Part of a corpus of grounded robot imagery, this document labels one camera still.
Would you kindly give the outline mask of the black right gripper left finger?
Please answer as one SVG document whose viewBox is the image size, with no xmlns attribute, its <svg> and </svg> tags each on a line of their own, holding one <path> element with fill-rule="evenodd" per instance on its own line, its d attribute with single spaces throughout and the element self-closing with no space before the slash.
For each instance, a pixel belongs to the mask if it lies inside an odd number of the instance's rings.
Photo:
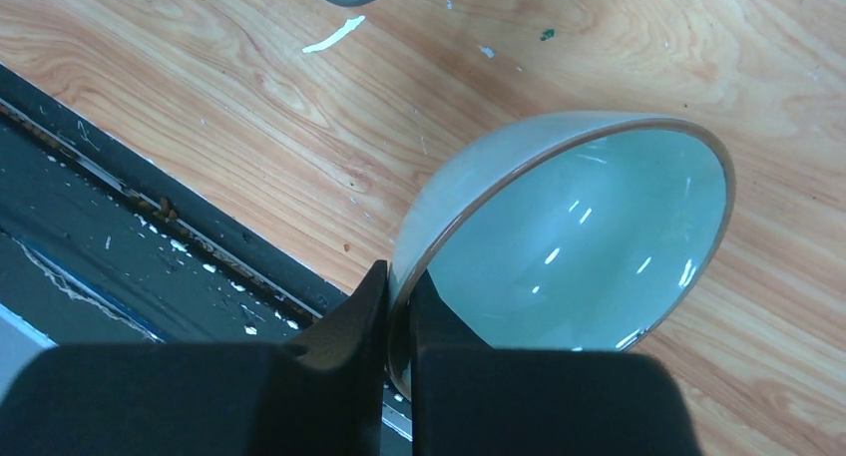
<svg viewBox="0 0 846 456">
<path fill-rule="evenodd" d="M 1 403 L 5 455 L 376 455 L 388 264 L 281 343 L 62 345 Z"/>
</svg>

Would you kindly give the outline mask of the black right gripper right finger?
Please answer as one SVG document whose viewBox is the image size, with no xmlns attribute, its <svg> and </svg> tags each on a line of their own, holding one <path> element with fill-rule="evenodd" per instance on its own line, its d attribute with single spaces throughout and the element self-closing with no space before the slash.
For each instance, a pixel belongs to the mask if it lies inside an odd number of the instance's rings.
<svg viewBox="0 0 846 456">
<path fill-rule="evenodd" d="M 409 303 L 417 455 L 697 455 L 680 390 L 629 352 L 496 349 L 431 277 Z"/>
</svg>

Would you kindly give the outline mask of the mint green leaf bowl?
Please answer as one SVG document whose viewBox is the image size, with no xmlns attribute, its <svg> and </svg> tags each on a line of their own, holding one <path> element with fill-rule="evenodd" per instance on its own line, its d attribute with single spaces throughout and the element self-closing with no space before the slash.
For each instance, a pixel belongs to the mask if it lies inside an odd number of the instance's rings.
<svg viewBox="0 0 846 456">
<path fill-rule="evenodd" d="M 411 396 L 408 319 L 425 276 L 496 348 L 636 345 L 704 274 L 735 193 L 727 146 L 680 117 L 562 112 L 477 139 L 432 175 L 399 227 L 392 383 Z"/>
</svg>

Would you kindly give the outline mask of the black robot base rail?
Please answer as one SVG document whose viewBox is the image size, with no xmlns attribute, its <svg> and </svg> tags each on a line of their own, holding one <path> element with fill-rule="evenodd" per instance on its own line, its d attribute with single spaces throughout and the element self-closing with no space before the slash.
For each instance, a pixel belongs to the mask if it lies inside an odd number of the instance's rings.
<svg viewBox="0 0 846 456">
<path fill-rule="evenodd" d="M 1 72 L 1 403 L 62 345 L 281 344 L 343 300 L 9 69 Z M 382 388 L 376 455 L 412 451 Z"/>
</svg>

